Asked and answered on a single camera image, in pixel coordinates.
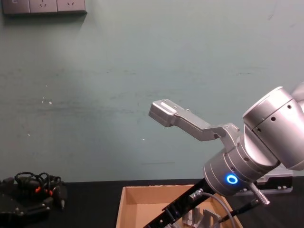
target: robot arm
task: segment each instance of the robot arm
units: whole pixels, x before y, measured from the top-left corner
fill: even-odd
[[[220,138],[224,144],[224,149],[206,162],[205,179],[166,207],[160,215],[161,221],[166,218],[166,213],[172,223],[189,211],[194,204],[193,201],[185,203],[185,198],[197,190],[228,196],[249,188],[262,204],[269,204],[253,183],[280,163],[291,170],[304,169],[302,88],[304,85],[293,93],[296,98],[282,87],[265,95],[243,115],[245,133],[231,123],[210,125],[170,100],[153,102],[149,116],[163,126],[177,126],[200,141]],[[160,227],[159,221],[156,218],[145,227]]]

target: metal bracket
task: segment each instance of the metal bracket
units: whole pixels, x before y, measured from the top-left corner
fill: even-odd
[[[191,228],[220,228],[220,219],[220,215],[207,209],[204,209],[201,214],[200,209],[196,207],[182,217],[182,222]]]
[[[173,224],[166,225],[165,228],[181,228],[181,227],[179,226],[179,224],[177,224],[177,222],[175,222]]]

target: gray cable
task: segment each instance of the gray cable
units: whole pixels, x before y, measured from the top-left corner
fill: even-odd
[[[205,195],[205,196],[208,196],[208,197],[211,197],[211,198],[215,199],[217,202],[219,202],[219,203],[223,206],[223,208],[225,209],[225,211],[227,212],[227,215],[228,215],[229,218],[230,218],[232,227],[233,227],[233,228],[237,228],[237,227],[236,227],[236,224],[235,224],[235,222],[234,222],[234,219],[233,219],[233,217],[232,217],[232,215],[231,215],[231,213],[230,213],[230,211],[229,211],[229,209],[227,208],[227,206],[225,205],[225,203],[224,203],[221,199],[219,199],[219,198],[216,197],[215,195],[212,195],[212,194],[207,193],[207,192],[202,192],[201,194],[202,194],[202,195]]]

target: metal part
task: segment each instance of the metal part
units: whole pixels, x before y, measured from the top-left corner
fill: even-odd
[[[300,83],[292,93],[293,98],[301,106],[304,111],[304,82]]]
[[[189,195],[189,199],[194,202],[196,200],[198,200],[200,197],[202,197],[202,193],[203,193],[203,189],[198,189],[196,190],[193,194]]]
[[[267,206],[270,203],[267,197],[255,186],[254,183],[250,183],[248,187],[262,205]]]
[[[261,166],[276,167],[279,165],[278,159],[258,138],[258,136],[245,124],[244,136],[242,136],[244,150],[246,154],[256,164]]]
[[[274,170],[271,170],[269,173],[258,179],[255,182],[255,185],[263,194],[268,195],[289,193],[293,189],[292,183],[293,171],[286,169],[286,167],[281,164]],[[247,189],[243,189],[236,195],[253,195],[253,193],[252,191],[247,191]]]
[[[182,217],[182,222],[189,227],[196,228],[201,220],[201,216],[200,209],[195,207]]]
[[[283,87],[277,87],[262,97],[244,113],[244,123],[253,130],[272,113],[292,99],[293,97],[285,91]]]
[[[181,228],[177,222],[166,225],[165,228]]]
[[[202,219],[202,226],[200,228],[220,228],[219,220],[221,217],[213,213],[207,209],[203,210],[203,219]]]
[[[215,140],[226,133],[223,126],[212,126],[168,99],[153,102],[149,116],[165,127],[177,126],[200,141]]]
[[[253,131],[286,168],[304,169],[304,113],[295,100],[272,113]]]
[[[203,214],[201,214],[200,209],[196,207],[183,216],[182,222],[191,228],[220,228],[220,219],[220,215],[207,209],[204,209]]]

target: black cable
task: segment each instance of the black cable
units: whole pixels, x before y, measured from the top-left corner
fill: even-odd
[[[236,210],[232,211],[230,214],[232,216],[236,216],[236,215],[242,214],[246,211],[249,211],[249,210],[255,208],[258,205],[260,205],[259,201],[257,199],[254,199],[251,202],[249,202],[248,204],[245,204],[244,206],[240,207],[239,209],[236,209]],[[218,223],[225,222],[228,219],[229,219],[229,216],[226,215],[220,221],[218,221]]]
[[[58,176],[51,176],[46,172],[42,172],[39,175],[31,172],[20,172],[15,176],[15,180],[19,189],[28,191],[41,191],[50,193],[54,186],[62,183],[61,178]]]

